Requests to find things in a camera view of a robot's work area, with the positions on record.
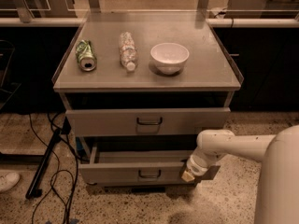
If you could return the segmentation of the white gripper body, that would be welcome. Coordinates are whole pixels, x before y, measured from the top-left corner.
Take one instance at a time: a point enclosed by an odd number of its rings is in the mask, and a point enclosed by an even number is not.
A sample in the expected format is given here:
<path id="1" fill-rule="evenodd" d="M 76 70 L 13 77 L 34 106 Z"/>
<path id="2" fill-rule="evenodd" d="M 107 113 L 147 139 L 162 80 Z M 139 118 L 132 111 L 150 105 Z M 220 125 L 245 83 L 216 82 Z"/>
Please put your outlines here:
<path id="1" fill-rule="evenodd" d="M 211 165 L 212 159 L 206 154 L 202 156 L 192 154 L 187 160 L 187 168 L 194 176 L 204 175 Z"/>

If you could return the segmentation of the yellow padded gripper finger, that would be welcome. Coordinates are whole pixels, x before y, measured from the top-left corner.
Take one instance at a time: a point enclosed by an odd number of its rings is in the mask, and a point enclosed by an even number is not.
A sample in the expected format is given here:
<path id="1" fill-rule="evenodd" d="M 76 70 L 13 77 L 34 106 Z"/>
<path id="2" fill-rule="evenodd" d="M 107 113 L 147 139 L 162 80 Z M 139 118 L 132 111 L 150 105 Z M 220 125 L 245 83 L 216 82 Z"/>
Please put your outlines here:
<path id="1" fill-rule="evenodd" d="M 181 175 L 181 178 L 185 181 L 185 182 L 193 182 L 195 180 L 195 176 L 193 175 L 193 173 L 190 170 L 185 169 Z"/>

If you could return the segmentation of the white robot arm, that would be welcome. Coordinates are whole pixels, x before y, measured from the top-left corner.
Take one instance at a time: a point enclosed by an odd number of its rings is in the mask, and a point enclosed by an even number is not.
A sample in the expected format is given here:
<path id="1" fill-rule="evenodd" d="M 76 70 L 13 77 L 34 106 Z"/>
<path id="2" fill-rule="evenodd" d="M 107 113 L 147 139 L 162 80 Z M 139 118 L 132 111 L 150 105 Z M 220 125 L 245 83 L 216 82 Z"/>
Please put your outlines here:
<path id="1" fill-rule="evenodd" d="M 299 126 L 275 135 L 236 135 L 229 130 L 204 130 L 183 166 L 181 178 L 192 182 L 224 155 L 262 164 L 254 224 L 299 224 Z"/>

